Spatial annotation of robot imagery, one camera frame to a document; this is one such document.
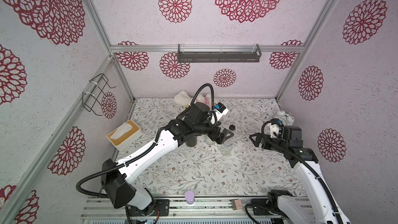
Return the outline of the clear plastic bottle blue label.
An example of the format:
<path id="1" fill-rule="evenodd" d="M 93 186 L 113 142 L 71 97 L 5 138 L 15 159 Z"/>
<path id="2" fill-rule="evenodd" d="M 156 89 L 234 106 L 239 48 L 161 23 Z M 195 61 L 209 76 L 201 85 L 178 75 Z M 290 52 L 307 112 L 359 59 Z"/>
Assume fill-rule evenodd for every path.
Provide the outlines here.
<path id="1" fill-rule="evenodd" d="M 233 139 L 228 139 L 226 140 L 221 146 L 220 146 L 220 152 L 223 156 L 228 156 L 231 153 L 232 146 L 234 144 Z"/>

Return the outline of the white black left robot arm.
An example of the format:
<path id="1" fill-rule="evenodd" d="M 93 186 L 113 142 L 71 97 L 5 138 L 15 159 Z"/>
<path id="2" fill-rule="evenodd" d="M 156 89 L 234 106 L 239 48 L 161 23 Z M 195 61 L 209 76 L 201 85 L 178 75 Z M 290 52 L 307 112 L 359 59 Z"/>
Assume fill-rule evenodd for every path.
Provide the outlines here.
<path id="1" fill-rule="evenodd" d="M 114 208 L 132 205 L 140 210 L 152 208 L 154 198 L 147 190 L 133 183 L 155 161 L 189 140 L 205 135 L 221 145 L 231 137 L 227 129 L 217 123 L 229 110 L 222 103 L 209 108 L 195 103 L 159 130 L 155 139 L 135 153 L 116 162 L 111 159 L 102 164 L 101 185 Z"/>

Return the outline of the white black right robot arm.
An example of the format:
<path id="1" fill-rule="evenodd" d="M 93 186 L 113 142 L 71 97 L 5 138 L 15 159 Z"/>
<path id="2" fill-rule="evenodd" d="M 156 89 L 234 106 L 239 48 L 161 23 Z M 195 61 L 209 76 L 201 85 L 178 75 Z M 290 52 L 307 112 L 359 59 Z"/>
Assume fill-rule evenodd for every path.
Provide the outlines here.
<path id="1" fill-rule="evenodd" d="M 312 211 L 302 207 L 298 199 L 287 190 L 271 190 L 265 204 L 250 203 L 245 208 L 251 206 L 263 209 L 282 216 L 292 224 L 350 223 L 325 182 L 315 153 L 303 146 L 301 128 L 267 121 L 261 132 L 252 134 L 249 138 L 257 148 L 283 154 L 302 182 Z"/>

